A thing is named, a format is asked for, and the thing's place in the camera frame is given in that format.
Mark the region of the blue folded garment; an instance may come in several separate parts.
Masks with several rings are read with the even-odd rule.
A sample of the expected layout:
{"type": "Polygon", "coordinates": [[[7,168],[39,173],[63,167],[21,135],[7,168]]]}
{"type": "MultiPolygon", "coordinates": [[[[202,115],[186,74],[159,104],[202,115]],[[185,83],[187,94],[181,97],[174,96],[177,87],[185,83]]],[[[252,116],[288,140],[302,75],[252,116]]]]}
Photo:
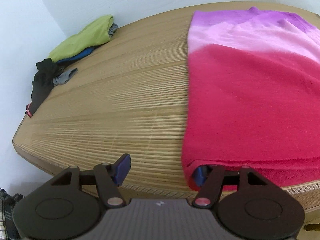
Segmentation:
{"type": "Polygon", "coordinates": [[[59,61],[57,61],[57,64],[62,64],[62,63],[68,63],[68,62],[74,62],[74,61],[78,61],[80,59],[83,59],[84,57],[87,57],[89,54],[91,54],[98,46],[92,46],[92,47],[88,47],[85,48],[83,51],[81,51],[80,53],[78,53],[75,56],[69,57],[69,58],[65,58],[65,59],[61,59],[59,61]]]}

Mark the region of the grey small garment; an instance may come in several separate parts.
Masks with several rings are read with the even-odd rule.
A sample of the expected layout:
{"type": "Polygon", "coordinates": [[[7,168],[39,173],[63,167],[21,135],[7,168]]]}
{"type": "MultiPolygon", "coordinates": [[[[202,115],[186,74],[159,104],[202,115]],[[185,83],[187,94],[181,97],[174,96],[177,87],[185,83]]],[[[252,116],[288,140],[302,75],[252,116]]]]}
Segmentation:
{"type": "Polygon", "coordinates": [[[53,85],[64,85],[67,83],[76,73],[78,72],[77,68],[68,69],[67,71],[63,72],[59,76],[53,78],[53,85]]]}

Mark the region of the pink purple gradient garment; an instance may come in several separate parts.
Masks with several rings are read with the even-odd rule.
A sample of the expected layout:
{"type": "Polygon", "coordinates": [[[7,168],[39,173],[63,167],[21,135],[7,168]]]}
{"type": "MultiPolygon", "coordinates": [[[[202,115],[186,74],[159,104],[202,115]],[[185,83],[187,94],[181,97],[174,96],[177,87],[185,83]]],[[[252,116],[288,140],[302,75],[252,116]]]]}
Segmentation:
{"type": "Polygon", "coordinates": [[[319,29],[295,13],[196,11],[187,37],[182,167],[250,166],[278,186],[319,180],[319,29]]]}

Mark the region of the black garment with pink trim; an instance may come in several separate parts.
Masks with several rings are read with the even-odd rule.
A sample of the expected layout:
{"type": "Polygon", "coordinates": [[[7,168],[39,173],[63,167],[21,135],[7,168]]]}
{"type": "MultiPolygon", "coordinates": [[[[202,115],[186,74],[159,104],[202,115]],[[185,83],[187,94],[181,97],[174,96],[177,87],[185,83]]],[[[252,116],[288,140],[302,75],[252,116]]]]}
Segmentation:
{"type": "Polygon", "coordinates": [[[59,76],[65,66],[58,65],[52,59],[44,59],[36,64],[37,72],[32,81],[31,103],[26,106],[26,115],[30,118],[46,100],[54,88],[53,78],[59,76]]]}

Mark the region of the wooden furniture at right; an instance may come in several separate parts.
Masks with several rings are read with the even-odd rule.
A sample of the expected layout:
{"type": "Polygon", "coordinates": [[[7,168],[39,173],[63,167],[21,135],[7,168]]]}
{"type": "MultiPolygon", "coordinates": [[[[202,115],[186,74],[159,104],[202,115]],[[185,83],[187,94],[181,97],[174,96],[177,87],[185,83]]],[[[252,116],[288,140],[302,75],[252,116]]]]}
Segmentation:
{"type": "Polygon", "coordinates": [[[320,224],[306,224],[303,228],[305,231],[318,231],[320,232],[320,224]]]}

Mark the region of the dark patterned cloth on floor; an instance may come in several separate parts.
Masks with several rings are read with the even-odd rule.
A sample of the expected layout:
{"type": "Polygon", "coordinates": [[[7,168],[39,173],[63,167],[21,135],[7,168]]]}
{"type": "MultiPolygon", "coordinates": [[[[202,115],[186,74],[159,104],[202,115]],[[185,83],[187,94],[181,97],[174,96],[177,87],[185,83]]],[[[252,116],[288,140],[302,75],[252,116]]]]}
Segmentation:
{"type": "Polygon", "coordinates": [[[19,240],[20,234],[13,221],[13,209],[23,196],[21,194],[9,195],[5,189],[1,189],[0,219],[1,240],[19,240]]]}

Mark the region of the lime green folded garment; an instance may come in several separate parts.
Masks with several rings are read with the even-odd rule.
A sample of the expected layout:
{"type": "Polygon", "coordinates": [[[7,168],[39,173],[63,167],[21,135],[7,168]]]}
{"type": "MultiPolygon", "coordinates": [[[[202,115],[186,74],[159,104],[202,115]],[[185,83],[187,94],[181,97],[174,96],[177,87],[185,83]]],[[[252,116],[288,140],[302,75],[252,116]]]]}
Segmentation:
{"type": "Polygon", "coordinates": [[[85,26],[79,33],[62,41],[49,53],[48,57],[53,62],[58,62],[74,57],[87,48],[108,43],[114,33],[111,29],[117,30],[113,16],[101,16],[85,26]]]}

